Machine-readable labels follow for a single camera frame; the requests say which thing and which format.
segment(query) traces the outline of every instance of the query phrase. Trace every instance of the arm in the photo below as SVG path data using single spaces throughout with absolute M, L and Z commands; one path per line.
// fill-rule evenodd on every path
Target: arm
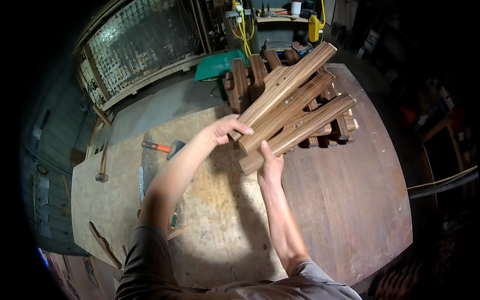
M 168 236 L 170 214 L 203 161 L 216 146 L 228 143 L 229 132 L 253 133 L 237 118 L 238 115 L 228 115 L 204 128 L 163 166 L 144 197 L 139 223 L 147 221 Z
M 260 148 L 264 165 L 258 170 L 257 178 L 267 210 L 270 237 L 283 268 L 290 276 L 299 262 L 310 259 L 310 256 L 283 192 L 283 156 L 275 157 L 266 141 L 262 141 Z

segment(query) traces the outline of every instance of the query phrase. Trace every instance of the workbench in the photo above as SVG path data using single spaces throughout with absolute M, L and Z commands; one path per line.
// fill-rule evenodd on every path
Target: workbench
M 312 259 L 334 280 L 352 285 L 398 256 L 412 243 L 407 189 L 400 163 L 375 107 L 344 64 L 327 64 L 335 88 L 357 99 L 355 142 L 330 148 L 296 147 L 284 155 L 282 184 Z M 72 179 L 75 242 L 112 264 L 88 229 L 92 221 L 124 264 L 140 209 L 139 168 L 148 188 L 167 155 L 140 146 L 189 141 L 228 114 L 210 108 L 147 130 L 108 148 L 107 182 L 95 181 L 101 153 L 76 166 Z M 178 284 L 212 288 L 233 281 L 279 280 L 287 275 L 270 242 L 256 174 L 245 177 L 241 150 L 217 147 L 180 200 L 178 228 L 170 240 Z

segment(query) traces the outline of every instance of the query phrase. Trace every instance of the white bottle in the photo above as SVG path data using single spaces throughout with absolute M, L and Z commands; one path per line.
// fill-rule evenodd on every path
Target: white bottle
M 299 17 L 301 10 L 301 0 L 292 0 L 292 16 Z

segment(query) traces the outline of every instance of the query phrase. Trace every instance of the yellow power tool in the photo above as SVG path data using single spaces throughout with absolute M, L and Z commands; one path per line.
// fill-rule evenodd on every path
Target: yellow power tool
M 322 34 L 322 40 L 324 39 L 324 26 L 325 26 L 325 7 L 324 7 L 324 0 L 322 0 L 322 15 L 324 16 L 324 21 L 320 23 L 320 20 L 317 18 L 317 14 L 313 13 L 310 18 L 308 19 L 308 40 L 311 42 L 318 41 L 320 37 L 320 33 Z

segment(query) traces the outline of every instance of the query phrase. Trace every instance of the hammer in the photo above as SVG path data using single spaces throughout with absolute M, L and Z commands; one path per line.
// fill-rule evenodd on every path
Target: hammer
M 167 160 L 170 160 L 178 151 L 180 151 L 180 149 L 182 149 L 183 146 L 185 146 L 185 143 L 179 140 L 173 141 L 172 146 L 170 148 L 162 145 L 150 143 L 147 141 L 142 142 L 143 148 L 149 148 L 149 149 L 154 149 L 162 152 L 167 152 L 168 153 Z
M 108 139 L 105 141 L 102 152 L 102 160 L 100 161 L 100 173 L 95 175 L 95 180 L 103 182 L 105 180 L 105 155 L 107 154 Z

